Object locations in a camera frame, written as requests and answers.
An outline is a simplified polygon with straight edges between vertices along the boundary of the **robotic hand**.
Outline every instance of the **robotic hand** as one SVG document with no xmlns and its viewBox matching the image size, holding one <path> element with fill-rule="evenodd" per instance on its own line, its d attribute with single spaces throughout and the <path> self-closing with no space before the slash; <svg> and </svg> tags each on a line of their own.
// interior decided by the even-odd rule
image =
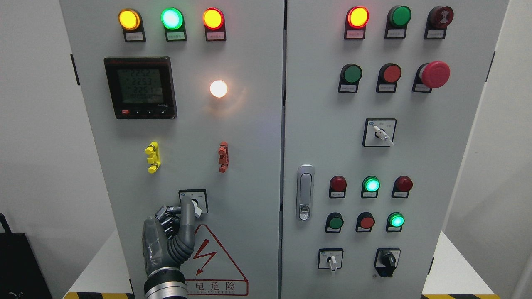
<svg viewBox="0 0 532 299">
<path fill-rule="evenodd" d="M 184 197 L 181 207 L 163 206 L 155 218 L 144 221 L 142 246 L 148 275 L 144 283 L 147 299 L 188 298 L 185 276 L 179 267 L 194 251 L 195 215 L 201 215 L 197 203 Z"/>
</svg>

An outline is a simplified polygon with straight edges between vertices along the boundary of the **gray metal panel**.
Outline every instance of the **gray metal panel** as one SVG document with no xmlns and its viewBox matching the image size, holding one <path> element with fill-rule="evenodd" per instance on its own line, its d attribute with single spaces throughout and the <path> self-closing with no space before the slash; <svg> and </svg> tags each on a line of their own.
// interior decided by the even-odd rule
<svg viewBox="0 0 532 299">
<path fill-rule="evenodd" d="M 412 20 L 404 40 L 384 40 L 386 15 L 408 5 Z M 282 251 L 283 298 L 418 298 L 451 197 L 456 174 L 508 1 L 288 1 L 286 139 Z M 344 40 L 347 11 L 369 9 L 365 40 Z M 446 39 L 424 40 L 426 18 L 438 5 L 455 17 Z M 434 60 L 451 67 L 449 82 L 431 94 L 412 93 L 418 67 Z M 403 70 L 395 94 L 375 92 L 379 69 L 397 63 Z M 339 94 L 343 65 L 362 67 L 359 93 Z M 364 148 L 366 118 L 396 118 L 392 148 Z M 315 167 L 313 216 L 298 221 L 297 168 Z M 329 180 L 347 179 L 347 197 L 329 199 Z M 362 180 L 380 179 L 377 199 L 360 198 Z M 408 199 L 391 198 L 395 179 L 410 176 Z M 376 220 L 371 233 L 354 231 L 361 212 Z M 400 211 L 402 232 L 386 233 L 390 213 Z M 340 234 L 324 232 L 326 217 L 340 212 Z M 318 270 L 319 248 L 343 248 L 334 277 Z M 393 278 L 374 277 L 377 248 L 398 247 Z"/>
<path fill-rule="evenodd" d="M 185 42 L 165 41 L 160 13 L 184 15 Z M 206 42 L 202 15 L 220 8 L 227 41 Z M 61 1 L 85 104 L 128 270 L 143 296 L 143 221 L 179 189 L 206 188 L 207 224 L 250 281 L 254 298 L 277 295 L 281 153 L 283 1 Z M 143 17 L 145 43 L 126 43 L 117 15 Z M 176 120 L 117 120 L 103 58 L 169 56 Z M 224 99 L 209 85 L 223 79 Z M 162 165 L 147 172 L 145 147 L 157 141 Z M 218 146 L 229 144 L 229 170 L 218 172 Z M 185 271 L 194 278 L 196 269 Z"/>
</svg>

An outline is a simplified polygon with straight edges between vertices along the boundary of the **high voltage warning sign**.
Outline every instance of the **high voltage warning sign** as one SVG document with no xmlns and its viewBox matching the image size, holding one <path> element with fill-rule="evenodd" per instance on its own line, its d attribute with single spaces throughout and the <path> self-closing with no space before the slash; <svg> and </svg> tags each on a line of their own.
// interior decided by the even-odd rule
<svg viewBox="0 0 532 299">
<path fill-rule="evenodd" d="M 247 296 L 249 282 L 207 225 L 194 233 L 192 257 L 181 266 L 189 295 Z"/>
</svg>

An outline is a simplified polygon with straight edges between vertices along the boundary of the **black bag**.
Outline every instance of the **black bag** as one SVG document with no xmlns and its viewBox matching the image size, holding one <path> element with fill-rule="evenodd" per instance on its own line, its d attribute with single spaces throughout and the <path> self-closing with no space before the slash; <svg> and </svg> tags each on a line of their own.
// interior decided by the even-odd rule
<svg viewBox="0 0 532 299">
<path fill-rule="evenodd" d="M 1 213 L 0 222 L 0 299 L 52 299 L 26 235 L 11 232 Z"/>
</svg>

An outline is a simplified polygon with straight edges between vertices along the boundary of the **yellow indicator light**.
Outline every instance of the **yellow indicator light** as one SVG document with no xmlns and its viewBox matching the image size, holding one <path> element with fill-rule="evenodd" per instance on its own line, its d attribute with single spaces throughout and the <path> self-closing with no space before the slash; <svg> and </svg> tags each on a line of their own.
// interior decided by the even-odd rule
<svg viewBox="0 0 532 299">
<path fill-rule="evenodd" d="M 227 94 L 227 84 L 222 80 L 216 80 L 211 83 L 211 94 L 217 98 L 223 97 Z"/>
<path fill-rule="evenodd" d="M 369 11 L 364 6 L 356 6 L 349 10 L 347 22 L 353 28 L 362 28 L 366 26 L 369 20 Z"/>
<path fill-rule="evenodd" d="M 223 13 L 221 10 L 211 7 L 203 13 L 203 23 L 211 30 L 218 30 L 223 25 Z"/>
<path fill-rule="evenodd" d="M 123 9 L 118 14 L 118 22 L 126 30 L 135 30 L 140 26 L 140 14 L 133 9 Z"/>
</svg>

